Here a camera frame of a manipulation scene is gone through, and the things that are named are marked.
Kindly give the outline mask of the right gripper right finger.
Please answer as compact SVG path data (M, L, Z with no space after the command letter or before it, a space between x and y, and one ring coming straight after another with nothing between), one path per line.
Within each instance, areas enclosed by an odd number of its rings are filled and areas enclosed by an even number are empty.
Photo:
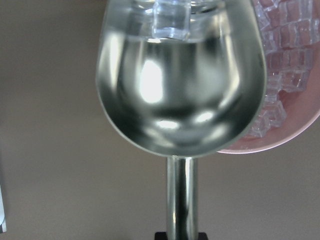
M198 240L208 240L208 236L205 232L198 233Z

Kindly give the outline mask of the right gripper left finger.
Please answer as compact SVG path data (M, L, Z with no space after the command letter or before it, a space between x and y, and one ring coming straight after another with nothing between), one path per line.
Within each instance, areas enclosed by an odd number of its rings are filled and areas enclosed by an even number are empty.
M154 234L154 240L168 240L166 232L156 232Z

